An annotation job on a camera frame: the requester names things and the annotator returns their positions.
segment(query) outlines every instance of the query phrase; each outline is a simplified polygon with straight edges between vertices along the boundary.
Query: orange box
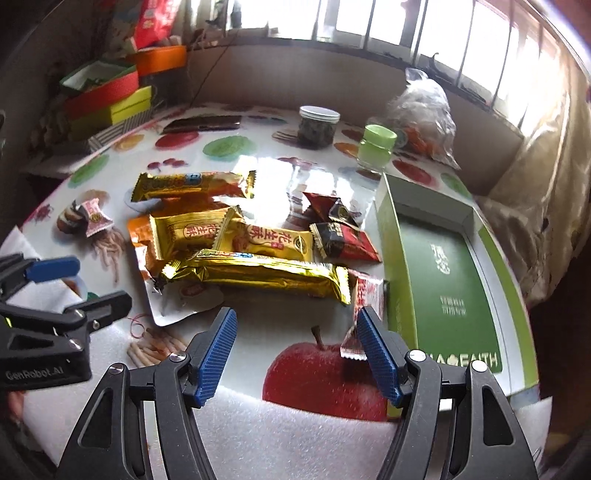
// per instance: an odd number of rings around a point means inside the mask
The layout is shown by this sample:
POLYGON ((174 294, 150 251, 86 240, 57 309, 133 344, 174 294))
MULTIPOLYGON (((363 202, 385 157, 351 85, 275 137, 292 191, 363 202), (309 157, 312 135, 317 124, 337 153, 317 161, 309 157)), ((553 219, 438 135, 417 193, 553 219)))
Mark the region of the orange box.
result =
POLYGON ((173 45, 171 47, 153 47, 141 50, 127 57, 135 63, 138 75, 144 77, 165 70, 184 67, 187 63, 187 47, 173 45))

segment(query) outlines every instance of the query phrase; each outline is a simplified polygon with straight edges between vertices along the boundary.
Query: blue gripper pad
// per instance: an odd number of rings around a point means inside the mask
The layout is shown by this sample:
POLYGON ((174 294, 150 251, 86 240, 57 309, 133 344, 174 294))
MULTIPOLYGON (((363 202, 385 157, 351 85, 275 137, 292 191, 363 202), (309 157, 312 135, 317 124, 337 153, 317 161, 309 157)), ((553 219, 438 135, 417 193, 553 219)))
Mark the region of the blue gripper pad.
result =
POLYGON ((392 405, 399 407, 402 402, 402 391, 398 382, 396 364, 372 319, 364 309, 357 314, 357 337, 363 345, 374 380, 382 395, 392 405))
POLYGON ((39 260, 25 270, 27 280, 42 283, 58 278, 75 277, 80 271, 80 260, 69 257, 39 260))
POLYGON ((216 392, 220 378, 234 340, 236 340, 236 331, 238 330, 238 321, 236 312, 229 310, 223 320, 222 326, 213 338, 207 353, 197 368, 199 372, 199 385, 195 391, 195 402, 199 407, 203 407, 205 402, 212 398, 216 392))

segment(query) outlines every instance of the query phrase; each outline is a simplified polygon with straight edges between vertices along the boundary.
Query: green cardboard box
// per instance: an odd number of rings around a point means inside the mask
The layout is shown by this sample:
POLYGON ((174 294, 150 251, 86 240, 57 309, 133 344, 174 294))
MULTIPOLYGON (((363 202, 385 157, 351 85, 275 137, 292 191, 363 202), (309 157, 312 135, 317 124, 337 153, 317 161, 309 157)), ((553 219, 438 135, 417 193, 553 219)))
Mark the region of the green cardboard box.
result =
POLYGON ((487 363, 506 395, 538 384, 519 285, 452 169, 398 159, 376 195, 388 326, 437 362, 487 363))

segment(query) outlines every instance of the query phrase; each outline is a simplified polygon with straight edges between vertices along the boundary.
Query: window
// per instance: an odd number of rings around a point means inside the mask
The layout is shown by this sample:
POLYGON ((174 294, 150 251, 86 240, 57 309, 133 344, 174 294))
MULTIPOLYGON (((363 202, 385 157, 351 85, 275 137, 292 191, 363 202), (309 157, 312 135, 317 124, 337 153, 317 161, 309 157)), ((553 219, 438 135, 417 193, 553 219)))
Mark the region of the window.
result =
POLYGON ((558 85, 554 37, 517 0, 234 0, 243 28, 365 48, 468 92, 526 134, 558 85))

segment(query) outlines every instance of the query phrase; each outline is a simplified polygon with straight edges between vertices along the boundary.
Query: apple stem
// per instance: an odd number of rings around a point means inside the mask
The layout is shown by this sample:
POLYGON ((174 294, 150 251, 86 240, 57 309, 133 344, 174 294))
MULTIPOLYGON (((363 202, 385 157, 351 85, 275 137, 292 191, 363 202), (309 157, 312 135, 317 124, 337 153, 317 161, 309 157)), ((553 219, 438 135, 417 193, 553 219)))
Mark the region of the apple stem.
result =
POLYGON ((312 330, 312 335, 314 335, 314 338, 316 339, 316 343, 318 345, 318 348, 320 350, 326 350, 324 343, 322 343, 322 338, 320 337, 320 325, 314 325, 311 328, 311 330, 312 330))

